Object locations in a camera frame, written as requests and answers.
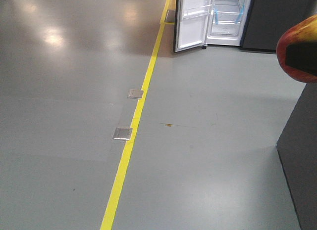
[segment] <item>apple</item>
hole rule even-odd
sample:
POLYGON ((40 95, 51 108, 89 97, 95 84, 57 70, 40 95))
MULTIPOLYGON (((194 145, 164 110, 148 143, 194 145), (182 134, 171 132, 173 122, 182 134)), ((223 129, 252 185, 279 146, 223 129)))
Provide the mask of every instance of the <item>apple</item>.
POLYGON ((287 30, 277 43, 276 55, 290 77, 317 83, 317 15, 287 30))

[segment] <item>epoxy floor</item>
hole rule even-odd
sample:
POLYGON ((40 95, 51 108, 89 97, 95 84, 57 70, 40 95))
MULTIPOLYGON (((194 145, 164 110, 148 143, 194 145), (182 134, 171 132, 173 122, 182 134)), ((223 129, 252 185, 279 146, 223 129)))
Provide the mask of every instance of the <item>epoxy floor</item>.
MULTIPOLYGON (((100 228, 164 3, 0 0, 0 229, 100 228)), ((304 84, 274 54, 172 38, 113 229, 298 230, 275 144, 304 84)))

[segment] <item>yellow painted stripe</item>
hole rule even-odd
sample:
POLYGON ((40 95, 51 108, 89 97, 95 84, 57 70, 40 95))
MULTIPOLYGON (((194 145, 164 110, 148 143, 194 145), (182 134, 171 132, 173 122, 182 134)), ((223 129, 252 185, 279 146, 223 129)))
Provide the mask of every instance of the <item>yellow painted stripe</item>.
POLYGON ((170 4, 170 0, 166 0, 165 6, 164 6, 164 9, 163 9, 163 13, 162 13, 162 16, 160 18, 160 24, 166 23, 166 22, 164 22, 164 20, 165 20, 166 14, 167 14, 167 10, 169 8, 169 4, 170 4))
MULTIPOLYGON (((164 7, 164 10, 162 13, 161 20, 162 20, 162 18, 164 18, 164 15, 166 15, 169 1, 170 0, 166 0, 166 2, 165 2, 165 7, 164 7)), ((110 197, 108 200, 108 204, 106 207, 104 219, 103 219, 102 225, 100 227, 100 230, 111 230, 112 229, 113 221, 115 218, 115 213, 116 213, 116 210, 118 207, 118 203, 119 203, 120 195, 122 192, 125 176, 127 173, 129 162, 130 162, 130 157, 132 154, 133 145, 134 145, 136 134, 138 131, 144 103, 145 103, 145 100, 147 97, 148 88, 149 88, 151 77, 152 77, 152 74, 154 71, 154 66, 155 66, 155 63, 156 63, 156 60, 158 57, 159 46, 160 46, 160 42, 161 42, 162 37, 163 37, 164 28, 165 28, 165 25, 160 24, 157 39, 156 39, 156 42, 155 42, 155 45, 153 48, 151 59, 150 59, 148 69, 147 69, 147 72, 145 74, 145 78, 144 78, 143 85, 142 85, 142 90, 144 91, 144 93, 143 93, 142 99, 138 100, 138 103, 137 103, 137 106, 136 106, 136 109, 135 109, 135 112, 134 112, 134 115, 132 118, 131 128, 133 129, 133 131, 132 131, 131 139, 125 143, 122 157, 121 157, 121 160, 119 163, 117 174, 115 176, 115 180, 114 180, 114 183, 112 186, 111 194, 110 194, 110 197)))

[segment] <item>refrigerator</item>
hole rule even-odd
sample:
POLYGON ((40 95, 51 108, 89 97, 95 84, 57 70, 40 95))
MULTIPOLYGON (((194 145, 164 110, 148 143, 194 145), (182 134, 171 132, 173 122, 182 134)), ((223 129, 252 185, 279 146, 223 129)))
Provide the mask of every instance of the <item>refrigerator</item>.
POLYGON ((174 52, 239 46, 251 0, 176 0, 174 52))
POLYGON ((176 0, 174 52, 207 45, 275 50, 317 0, 176 0))

